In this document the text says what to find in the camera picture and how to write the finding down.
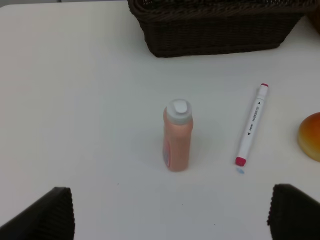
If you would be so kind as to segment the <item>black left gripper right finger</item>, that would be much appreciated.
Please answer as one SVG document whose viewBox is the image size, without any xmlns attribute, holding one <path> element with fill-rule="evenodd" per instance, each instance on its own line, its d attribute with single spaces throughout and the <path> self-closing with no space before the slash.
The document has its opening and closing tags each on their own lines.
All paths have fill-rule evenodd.
<svg viewBox="0 0 320 240">
<path fill-rule="evenodd" d="M 320 203 L 291 184 L 276 184 L 267 225 L 273 240 L 318 240 Z"/>
</svg>

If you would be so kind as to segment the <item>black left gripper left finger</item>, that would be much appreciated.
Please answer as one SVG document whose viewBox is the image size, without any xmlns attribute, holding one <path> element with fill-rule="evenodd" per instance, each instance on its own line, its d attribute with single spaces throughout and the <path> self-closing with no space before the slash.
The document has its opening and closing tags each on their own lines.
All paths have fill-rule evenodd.
<svg viewBox="0 0 320 240">
<path fill-rule="evenodd" d="M 2 240 L 73 240 L 75 216 L 69 187 L 54 187 L 0 227 Z"/>
</svg>

